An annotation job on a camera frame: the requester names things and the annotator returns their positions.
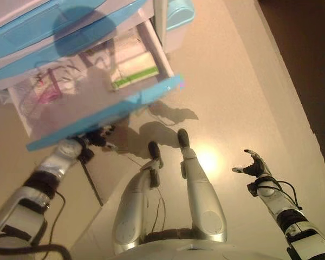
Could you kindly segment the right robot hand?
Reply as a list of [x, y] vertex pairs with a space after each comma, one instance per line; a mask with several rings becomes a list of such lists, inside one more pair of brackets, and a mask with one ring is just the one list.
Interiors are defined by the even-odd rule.
[[272, 176], [267, 164], [258, 153], [250, 149], [245, 149], [244, 152], [252, 157], [253, 163], [247, 167], [234, 167], [232, 168], [232, 172], [244, 173], [256, 178], [259, 178], [263, 174]]

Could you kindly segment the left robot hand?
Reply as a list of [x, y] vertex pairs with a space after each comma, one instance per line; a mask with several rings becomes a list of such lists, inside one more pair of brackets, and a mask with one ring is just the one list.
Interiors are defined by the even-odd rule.
[[115, 131], [114, 125], [100, 127], [91, 132], [86, 133], [83, 137], [87, 140], [88, 145], [104, 147], [106, 149], [117, 151], [119, 148], [115, 144], [107, 141], [107, 137]]

